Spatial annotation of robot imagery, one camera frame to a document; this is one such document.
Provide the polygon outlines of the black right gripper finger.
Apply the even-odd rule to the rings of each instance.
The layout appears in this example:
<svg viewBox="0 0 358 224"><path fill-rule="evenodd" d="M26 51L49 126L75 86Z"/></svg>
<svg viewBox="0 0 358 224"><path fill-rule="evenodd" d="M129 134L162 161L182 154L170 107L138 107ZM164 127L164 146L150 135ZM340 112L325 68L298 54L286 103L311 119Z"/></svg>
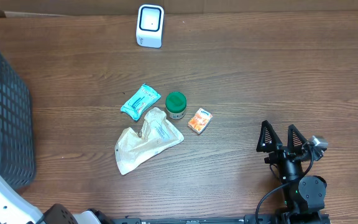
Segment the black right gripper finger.
<svg viewBox="0 0 358 224"><path fill-rule="evenodd" d="M304 143L307 139L299 132L294 124L288 127L288 141L287 147L290 152L301 152Z"/></svg>
<svg viewBox="0 0 358 224"><path fill-rule="evenodd" d="M275 152L283 146L280 138L273 130L272 125L267 121L263 121L260 130L259 141L257 144L257 152Z"/></svg>

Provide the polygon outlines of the orange Kleenex tissue pack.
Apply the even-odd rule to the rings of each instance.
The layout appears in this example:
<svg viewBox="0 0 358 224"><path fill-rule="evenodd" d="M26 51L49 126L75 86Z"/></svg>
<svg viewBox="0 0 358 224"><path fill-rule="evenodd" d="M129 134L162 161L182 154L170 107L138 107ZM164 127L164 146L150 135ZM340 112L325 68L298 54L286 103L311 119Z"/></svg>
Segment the orange Kleenex tissue pack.
<svg viewBox="0 0 358 224"><path fill-rule="evenodd" d="M213 115L204 110L203 108L200 108L188 122L188 127L191 128L195 133L201 134L208 124L213 119Z"/></svg>

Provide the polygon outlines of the green lid jar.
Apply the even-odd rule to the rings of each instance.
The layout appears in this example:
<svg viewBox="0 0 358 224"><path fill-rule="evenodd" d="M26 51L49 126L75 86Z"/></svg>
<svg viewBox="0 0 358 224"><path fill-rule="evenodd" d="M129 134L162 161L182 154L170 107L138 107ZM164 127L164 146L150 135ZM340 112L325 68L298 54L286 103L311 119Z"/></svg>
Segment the green lid jar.
<svg viewBox="0 0 358 224"><path fill-rule="evenodd" d="M171 92L166 97L165 107L171 119L182 119L186 114L186 106L186 96L179 91Z"/></svg>

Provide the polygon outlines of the beige paper pouch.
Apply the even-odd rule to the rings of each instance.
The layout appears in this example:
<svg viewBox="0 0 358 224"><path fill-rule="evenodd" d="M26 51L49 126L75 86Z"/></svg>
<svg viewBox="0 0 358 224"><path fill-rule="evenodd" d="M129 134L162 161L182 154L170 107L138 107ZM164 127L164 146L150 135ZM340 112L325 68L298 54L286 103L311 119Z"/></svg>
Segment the beige paper pouch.
<svg viewBox="0 0 358 224"><path fill-rule="evenodd" d="M126 128L114 147L117 167L126 175L153 156L184 140L181 132L167 119L164 111L152 108L144 117L139 133Z"/></svg>

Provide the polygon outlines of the teal wet wipes pack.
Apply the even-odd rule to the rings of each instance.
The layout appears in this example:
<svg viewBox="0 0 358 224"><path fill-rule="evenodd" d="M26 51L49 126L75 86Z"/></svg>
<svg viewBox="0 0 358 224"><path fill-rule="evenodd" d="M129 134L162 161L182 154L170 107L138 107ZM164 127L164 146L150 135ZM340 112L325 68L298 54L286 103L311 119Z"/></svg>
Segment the teal wet wipes pack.
<svg viewBox="0 0 358 224"><path fill-rule="evenodd" d="M121 112L138 121L142 113L161 98L161 94L145 83L121 106Z"/></svg>

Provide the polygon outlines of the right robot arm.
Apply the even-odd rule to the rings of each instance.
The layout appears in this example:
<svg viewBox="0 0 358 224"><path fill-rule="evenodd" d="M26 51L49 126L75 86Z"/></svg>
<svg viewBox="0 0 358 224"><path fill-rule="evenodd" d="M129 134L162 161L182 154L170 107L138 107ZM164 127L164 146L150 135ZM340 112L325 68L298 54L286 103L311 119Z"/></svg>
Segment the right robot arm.
<svg viewBox="0 0 358 224"><path fill-rule="evenodd" d="M262 122L256 151L268 154L264 162L270 169L276 168L272 173L280 185L260 199L254 220L256 223L330 223L329 216L321 214L327 183L321 176L308 174L324 156L328 142L321 136L305 138L293 124L288 127L287 136L285 146L273 126L267 120ZM283 193L285 207L263 218L259 213L261 205L278 191Z"/></svg>

